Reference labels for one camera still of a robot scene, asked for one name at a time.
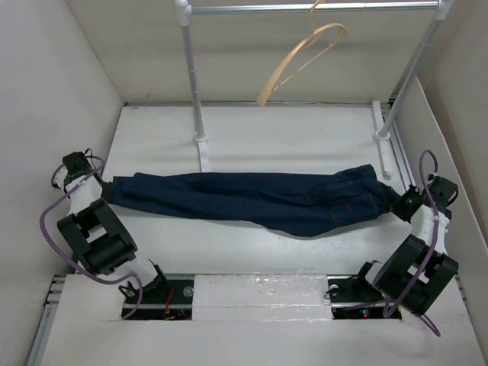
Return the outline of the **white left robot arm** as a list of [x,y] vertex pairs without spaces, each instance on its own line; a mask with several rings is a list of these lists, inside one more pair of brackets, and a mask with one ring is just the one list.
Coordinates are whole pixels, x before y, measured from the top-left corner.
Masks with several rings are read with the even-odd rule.
[[153,302],[164,301],[170,284],[161,268],[148,258],[137,258],[137,245],[108,203],[111,183],[103,181],[103,159],[85,152],[62,158],[51,184],[67,194],[69,211],[57,228],[77,265],[100,280],[128,281],[125,295],[138,287]]

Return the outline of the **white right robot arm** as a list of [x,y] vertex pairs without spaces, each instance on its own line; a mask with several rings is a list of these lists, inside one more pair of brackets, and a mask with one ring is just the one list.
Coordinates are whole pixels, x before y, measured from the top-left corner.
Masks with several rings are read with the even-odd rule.
[[430,175],[423,189],[411,185],[391,208],[393,214],[411,225],[411,233],[375,276],[363,274],[353,280],[355,296],[370,300],[380,291],[385,297],[385,318],[398,307],[414,316],[424,316],[458,272],[458,263],[445,249],[452,218],[449,206],[457,195],[458,186],[437,175]]

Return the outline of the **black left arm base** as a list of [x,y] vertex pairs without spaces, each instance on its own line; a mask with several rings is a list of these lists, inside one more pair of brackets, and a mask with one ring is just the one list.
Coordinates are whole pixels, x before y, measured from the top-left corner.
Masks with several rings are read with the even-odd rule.
[[193,278],[170,278],[143,291],[141,304],[135,309],[138,296],[132,284],[119,286],[124,296],[121,316],[126,320],[191,320],[194,296]]

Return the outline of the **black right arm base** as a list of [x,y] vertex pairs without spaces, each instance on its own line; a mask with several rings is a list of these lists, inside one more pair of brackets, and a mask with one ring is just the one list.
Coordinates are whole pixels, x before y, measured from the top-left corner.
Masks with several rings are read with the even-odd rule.
[[385,319],[384,296],[357,275],[327,277],[328,290],[324,299],[331,306],[333,320]]

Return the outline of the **dark blue denim trousers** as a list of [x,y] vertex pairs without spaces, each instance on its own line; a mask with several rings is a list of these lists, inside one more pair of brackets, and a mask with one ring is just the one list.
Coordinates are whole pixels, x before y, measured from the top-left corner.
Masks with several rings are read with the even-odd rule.
[[245,221],[312,238],[375,220],[400,199],[372,165],[332,175],[201,172],[116,176],[108,203],[149,214]]

